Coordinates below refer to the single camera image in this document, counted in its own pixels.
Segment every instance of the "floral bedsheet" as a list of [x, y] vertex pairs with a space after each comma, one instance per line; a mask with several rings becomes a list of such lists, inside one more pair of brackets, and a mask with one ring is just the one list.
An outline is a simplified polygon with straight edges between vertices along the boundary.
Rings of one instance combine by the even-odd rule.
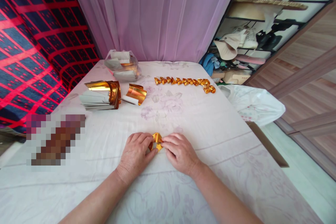
[[[141, 106], [85, 111], [78, 96], [84, 83], [112, 80], [103, 61], [56, 108], [58, 114], [85, 114], [85, 151], [75, 166], [33, 172], [24, 147], [0, 170], [0, 223], [57, 223], [117, 166], [127, 137], [134, 132], [183, 133], [201, 160], [264, 223], [321, 223], [250, 128], [217, 89], [155, 85], [154, 77], [207, 78], [191, 62], [140, 62], [135, 84], [147, 90]], [[121, 83], [126, 94], [128, 83]], [[110, 216], [109, 223], [216, 223], [192, 179], [177, 172], [165, 151], [158, 153]]]

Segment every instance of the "hand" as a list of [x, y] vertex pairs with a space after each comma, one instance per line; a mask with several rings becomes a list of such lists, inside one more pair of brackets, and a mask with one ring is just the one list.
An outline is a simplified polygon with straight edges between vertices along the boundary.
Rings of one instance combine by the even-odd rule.
[[204, 164], [197, 157], [188, 139], [184, 135], [172, 133], [162, 140], [161, 146], [166, 148], [167, 158], [175, 169], [195, 178]]
[[155, 148], [146, 155], [146, 150], [151, 142], [154, 142], [154, 138], [149, 133], [139, 132], [128, 137], [120, 163], [116, 168], [120, 179], [124, 183], [131, 184], [158, 152]]

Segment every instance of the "white plastic bag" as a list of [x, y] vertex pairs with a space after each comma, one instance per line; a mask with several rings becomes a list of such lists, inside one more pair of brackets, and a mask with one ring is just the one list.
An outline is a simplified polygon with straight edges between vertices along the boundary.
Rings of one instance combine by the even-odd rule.
[[285, 106], [265, 89], [241, 85], [220, 85], [220, 90], [244, 121], [264, 126], [280, 118]]

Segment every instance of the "plastic bag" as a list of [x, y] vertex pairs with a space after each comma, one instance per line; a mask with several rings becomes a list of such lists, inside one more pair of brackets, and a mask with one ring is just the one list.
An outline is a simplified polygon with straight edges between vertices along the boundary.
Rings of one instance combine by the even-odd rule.
[[264, 126], [280, 118], [285, 106], [265, 89], [241, 85], [220, 85], [220, 90], [244, 121]]
[[120, 82], [136, 81], [141, 75], [139, 62], [132, 51], [110, 50], [105, 58], [104, 65]]

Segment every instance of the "clear plastic bag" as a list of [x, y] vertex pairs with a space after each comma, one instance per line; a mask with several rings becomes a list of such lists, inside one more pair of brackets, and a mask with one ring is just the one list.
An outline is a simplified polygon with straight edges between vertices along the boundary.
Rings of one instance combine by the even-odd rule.
[[105, 58], [104, 65], [120, 82], [136, 81], [141, 75], [139, 62], [132, 51], [110, 50]]

